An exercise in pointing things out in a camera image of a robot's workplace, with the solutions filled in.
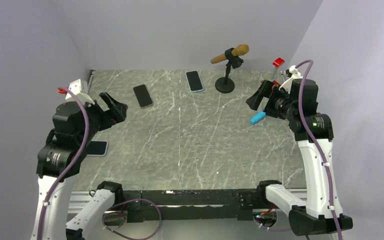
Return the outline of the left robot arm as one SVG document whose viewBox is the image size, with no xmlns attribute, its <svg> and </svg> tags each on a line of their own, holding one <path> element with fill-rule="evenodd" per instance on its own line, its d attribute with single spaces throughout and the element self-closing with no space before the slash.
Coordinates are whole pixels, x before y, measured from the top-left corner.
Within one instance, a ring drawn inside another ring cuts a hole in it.
<svg viewBox="0 0 384 240">
<path fill-rule="evenodd" d="M 39 195 L 33 240 L 85 240 L 91 228 L 107 209 L 117 210 L 124 203 L 122 185 L 103 182 L 91 202 L 67 220 L 73 187 L 87 156 L 86 148 L 96 133 L 125 121 L 128 106 L 107 92 L 99 94 L 108 106 L 77 96 L 60 104 L 52 117 L 44 147 L 39 151 L 36 173 Z"/>
</svg>

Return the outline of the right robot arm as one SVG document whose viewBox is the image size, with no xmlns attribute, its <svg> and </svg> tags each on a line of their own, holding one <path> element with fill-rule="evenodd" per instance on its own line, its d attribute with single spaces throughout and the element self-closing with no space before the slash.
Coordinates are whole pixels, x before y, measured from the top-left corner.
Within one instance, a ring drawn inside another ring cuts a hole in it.
<svg viewBox="0 0 384 240">
<path fill-rule="evenodd" d="M 263 112 L 287 120 L 300 150 L 305 172 L 306 200 L 289 192 L 278 180 L 261 181 L 256 188 L 256 203 L 262 208 L 274 205 L 288 216 L 296 236 L 341 233 L 353 227 L 351 217 L 343 213 L 332 169 L 333 125 L 327 114 L 319 113 L 318 85 L 315 81 L 295 79 L 290 90 L 264 80 L 247 99 L 256 110 L 263 98 Z"/>
</svg>

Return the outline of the lavender phone case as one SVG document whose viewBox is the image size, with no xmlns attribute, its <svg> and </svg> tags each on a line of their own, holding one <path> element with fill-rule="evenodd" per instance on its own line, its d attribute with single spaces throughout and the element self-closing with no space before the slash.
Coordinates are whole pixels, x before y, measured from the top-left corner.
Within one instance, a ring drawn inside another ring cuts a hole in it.
<svg viewBox="0 0 384 240">
<path fill-rule="evenodd" d="M 107 155 L 109 143 L 103 140 L 93 140 L 86 147 L 86 155 L 91 157 L 104 157 Z"/>
</svg>

